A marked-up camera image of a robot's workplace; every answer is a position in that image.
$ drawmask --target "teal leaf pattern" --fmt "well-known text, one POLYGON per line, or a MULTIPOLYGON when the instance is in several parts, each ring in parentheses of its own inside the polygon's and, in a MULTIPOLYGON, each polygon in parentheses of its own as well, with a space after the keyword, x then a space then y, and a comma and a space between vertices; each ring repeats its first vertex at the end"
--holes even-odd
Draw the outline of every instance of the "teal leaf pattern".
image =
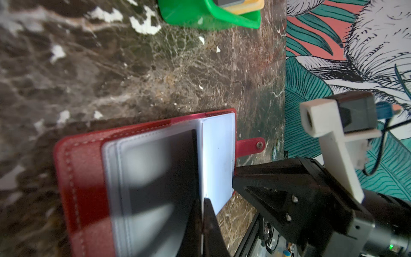
POLYGON ((411 137, 406 139, 401 139, 401 143, 411 151, 411 137))
POLYGON ((334 18, 339 21, 345 21, 349 23, 354 23, 357 18, 357 15, 347 10, 324 4, 317 6, 316 8, 311 10, 311 12, 319 16, 334 18))
POLYGON ((285 51, 285 56, 286 56, 286 57, 291 57, 291 56, 295 56, 295 54, 293 54, 293 53, 290 52, 290 51, 285 51))
MULTIPOLYGON (((379 123, 378 129, 382 128, 383 124, 379 123)), ((367 177, 362 171, 357 171, 361 186, 367 190, 411 201, 411 152, 391 132, 387 133, 386 138, 381 162, 375 174, 367 177)), ((367 152, 370 162, 365 165, 367 170, 371 170, 375 164, 380 142, 380 138, 371 142, 372 150, 367 152)))
POLYGON ((313 44, 315 46, 321 47, 327 53, 332 55, 332 50, 331 47, 328 45, 328 43, 323 39, 322 37, 318 36, 317 34, 306 30, 304 28, 300 28, 297 25, 293 24, 290 21, 287 21, 287 33, 294 38, 298 38, 299 40, 302 40, 304 42, 313 44))
POLYGON ((300 103, 330 95, 332 91, 324 81, 306 70, 295 57, 287 59, 284 149, 290 158, 314 158, 321 154, 318 139, 310 137, 301 125, 300 103))
POLYGON ((327 23, 323 22, 317 16, 312 15, 310 13, 306 13, 303 15, 299 15, 296 18, 305 25, 325 33, 341 48, 343 47, 341 38, 337 35, 337 33, 327 23))
POLYGON ((302 44, 298 43, 292 38, 287 37, 286 47, 290 48, 291 50, 299 53, 302 56, 310 56, 311 53, 302 46, 302 44))

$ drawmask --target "card holder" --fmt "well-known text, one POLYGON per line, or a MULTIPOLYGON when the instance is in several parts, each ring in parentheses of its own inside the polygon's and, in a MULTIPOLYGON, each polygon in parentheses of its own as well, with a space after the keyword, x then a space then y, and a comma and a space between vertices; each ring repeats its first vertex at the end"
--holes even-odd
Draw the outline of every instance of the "card holder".
MULTIPOLYGON (((129 254, 124 252, 117 253, 115 249, 115 245, 119 245, 121 249, 127 248, 122 245, 122 240, 115 239, 118 232, 112 229, 112 224, 122 224, 120 223, 121 219, 117 220, 116 217, 122 215, 123 212, 111 212, 111 210, 115 209, 116 204, 117 209, 121 210, 121 206, 118 206, 121 202, 115 202, 114 199, 118 199, 120 196, 117 195, 115 197, 115 194, 110 194, 107 187, 109 183, 118 183, 120 178, 106 175, 105 163, 102 159, 104 144, 113 143, 112 145, 107 144, 109 147, 104 149, 104 151, 107 151, 106 153, 110 153, 110 151, 115 149, 115 143, 119 139, 160 130, 180 122, 228 113, 235 115, 236 111, 228 109, 196 113, 167 120, 79 134, 60 140, 54 148, 53 155, 67 232, 72 247, 72 256, 114 257, 116 255, 123 256, 124 254, 129 254)), ((237 143, 234 141, 236 157, 263 151, 264 147, 256 148, 256 142, 261 140, 265 146, 264 139, 262 138, 247 142, 242 141, 242 143, 240 141, 239 144, 239 141, 237 143)), ((118 162, 113 162, 112 164, 111 159, 109 160, 110 165, 114 165, 114 163, 118 167, 118 162)))

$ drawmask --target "green plastic tray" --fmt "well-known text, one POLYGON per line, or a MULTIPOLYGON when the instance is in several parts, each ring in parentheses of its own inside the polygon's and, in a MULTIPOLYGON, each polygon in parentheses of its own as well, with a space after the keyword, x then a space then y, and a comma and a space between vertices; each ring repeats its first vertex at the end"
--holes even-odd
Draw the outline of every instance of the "green plastic tray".
POLYGON ((158 0, 161 16, 171 25, 204 30, 223 30, 235 26, 259 28, 260 10, 242 15, 218 7, 213 0, 158 0))

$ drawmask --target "screw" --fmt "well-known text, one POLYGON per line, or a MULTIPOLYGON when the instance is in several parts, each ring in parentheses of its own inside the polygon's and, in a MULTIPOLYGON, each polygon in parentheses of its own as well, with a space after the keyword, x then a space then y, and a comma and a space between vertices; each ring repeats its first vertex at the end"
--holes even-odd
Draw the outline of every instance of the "screw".
POLYGON ((257 144, 256 144, 256 147, 257 147, 257 149, 261 149, 261 148, 263 148, 263 142, 261 142, 261 141, 258 141, 257 142, 257 144))
POLYGON ((288 222, 291 221, 291 216, 288 213, 285 214, 285 218, 288 222))
POLYGON ((291 196, 291 201, 293 201, 293 203, 298 203, 298 198, 295 195, 291 196))

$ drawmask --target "marble countertop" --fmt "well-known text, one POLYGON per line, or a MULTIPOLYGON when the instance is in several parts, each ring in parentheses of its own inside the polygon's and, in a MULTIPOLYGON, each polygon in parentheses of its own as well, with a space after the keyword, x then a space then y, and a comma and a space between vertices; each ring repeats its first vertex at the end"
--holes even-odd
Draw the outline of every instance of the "marble countertop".
MULTIPOLYGON (((70 256, 52 158, 64 136, 236 108, 237 138, 267 141, 238 165, 271 161, 285 9, 267 0, 259 29, 211 32, 166 24, 154 0, 2 1, 0 255, 70 256)), ((232 255, 254 213, 235 194, 218 214, 232 255)))

